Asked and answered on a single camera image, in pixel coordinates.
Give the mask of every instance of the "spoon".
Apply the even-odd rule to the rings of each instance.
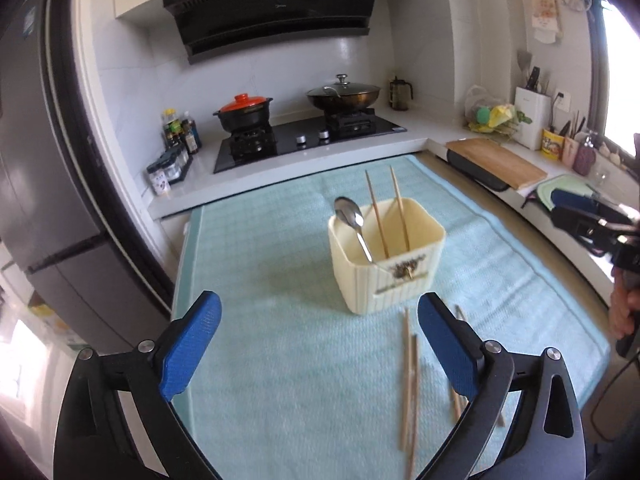
[[[367,247],[367,243],[364,241],[362,237],[362,227],[364,225],[364,217],[362,216],[362,211],[358,207],[353,200],[347,198],[345,196],[339,196],[334,201],[334,209],[335,215],[341,222],[347,224],[351,229],[356,231],[356,236],[358,237],[358,241],[362,246],[362,250],[364,251],[364,255],[367,257],[367,260],[370,264],[374,264],[373,256],[371,256],[371,252]]]

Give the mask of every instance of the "white knife holder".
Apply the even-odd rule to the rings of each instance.
[[[403,198],[409,233],[406,250],[396,199],[378,202],[389,258],[372,206],[361,208],[362,235],[377,266],[371,265],[358,243],[356,232],[335,216],[329,218],[329,245],[334,276],[347,307],[355,314],[372,314],[430,290],[446,231],[412,198]]]

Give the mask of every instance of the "human hand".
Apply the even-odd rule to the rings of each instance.
[[[614,267],[613,292],[611,293],[611,307],[609,308],[609,325],[616,339],[631,335],[635,330],[633,312],[640,311],[640,289],[626,290],[622,279],[622,269]]]

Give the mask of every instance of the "refrigerator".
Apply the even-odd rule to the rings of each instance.
[[[98,352],[167,327],[173,283],[104,168],[76,79],[70,0],[26,0],[0,38],[0,239]]]

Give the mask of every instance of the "wooden cutting board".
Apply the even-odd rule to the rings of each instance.
[[[532,186],[546,179],[546,173],[540,168],[490,139],[452,140],[446,147],[495,175],[513,189]]]

